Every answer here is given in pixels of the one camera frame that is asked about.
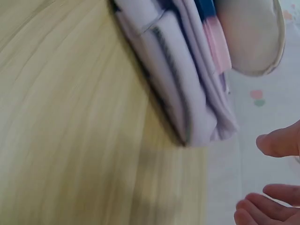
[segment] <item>lavender cloth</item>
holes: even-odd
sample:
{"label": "lavender cloth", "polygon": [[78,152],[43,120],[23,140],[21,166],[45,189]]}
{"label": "lavender cloth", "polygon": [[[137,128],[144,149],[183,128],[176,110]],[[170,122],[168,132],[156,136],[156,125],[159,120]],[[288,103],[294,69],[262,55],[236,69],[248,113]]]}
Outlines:
{"label": "lavender cloth", "polygon": [[204,146],[235,133],[236,120],[215,73],[195,3],[174,1],[180,18],[154,0],[116,0],[116,16],[180,138]]}

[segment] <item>bedsheet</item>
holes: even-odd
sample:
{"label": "bedsheet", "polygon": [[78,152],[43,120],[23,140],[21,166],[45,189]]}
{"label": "bedsheet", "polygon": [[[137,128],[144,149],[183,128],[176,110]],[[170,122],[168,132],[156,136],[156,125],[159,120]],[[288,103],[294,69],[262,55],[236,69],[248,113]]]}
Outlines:
{"label": "bedsheet", "polygon": [[207,225],[233,225],[236,202],[269,183],[300,185],[297,158],[267,157],[255,144],[258,135],[300,119],[300,1],[281,0],[281,6],[286,43],[279,66],[257,78],[227,74],[240,131],[208,148]]}

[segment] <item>finger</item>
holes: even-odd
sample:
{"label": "finger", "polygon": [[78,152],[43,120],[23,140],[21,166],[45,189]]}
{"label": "finger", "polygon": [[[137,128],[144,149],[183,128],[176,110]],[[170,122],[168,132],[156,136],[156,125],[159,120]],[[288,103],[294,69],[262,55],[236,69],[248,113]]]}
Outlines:
{"label": "finger", "polygon": [[300,141],[300,121],[293,125],[261,135],[256,140],[257,147],[267,156],[298,156]]}
{"label": "finger", "polygon": [[237,225],[258,225],[244,209],[240,209],[235,212],[234,221]]}
{"label": "finger", "polygon": [[247,199],[239,201],[238,204],[236,205],[236,209],[246,210],[253,218],[253,220],[259,225],[275,225],[278,222],[266,216],[253,203],[251,203]]}
{"label": "finger", "polygon": [[279,221],[286,221],[291,216],[299,212],[297,208],[285,207],[263,195],[251,193],[246,196],[262,213],[266,216]]}
{"label": "finger", "polygon": [[263,192],[271,198],[281,200],[292,206],[300,206],[300,186],[286,184],[269,184]]}
{"label": "finger", "polygon": [[283,225],[298,225],[300,224],[300,213],[291,216]]}

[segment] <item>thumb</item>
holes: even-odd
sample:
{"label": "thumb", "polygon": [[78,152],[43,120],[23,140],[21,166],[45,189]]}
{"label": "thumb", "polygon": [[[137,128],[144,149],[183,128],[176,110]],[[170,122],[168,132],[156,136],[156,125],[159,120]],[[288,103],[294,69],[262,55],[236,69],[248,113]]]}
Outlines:
{"label": "thumb", "polygon": [[267,156],[298,156],[300,144],[300,120],[293,125],[261,135],[257,147]]}

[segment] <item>light wood grain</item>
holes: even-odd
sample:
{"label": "light wood grain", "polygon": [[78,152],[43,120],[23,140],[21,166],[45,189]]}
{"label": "light wood grain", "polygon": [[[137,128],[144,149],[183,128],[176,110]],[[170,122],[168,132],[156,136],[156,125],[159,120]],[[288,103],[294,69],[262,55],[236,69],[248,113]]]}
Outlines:
{"label": "light wood grain", "polygon": [[0,225],[198,225],[178,147],[104,0],[0,0]]}

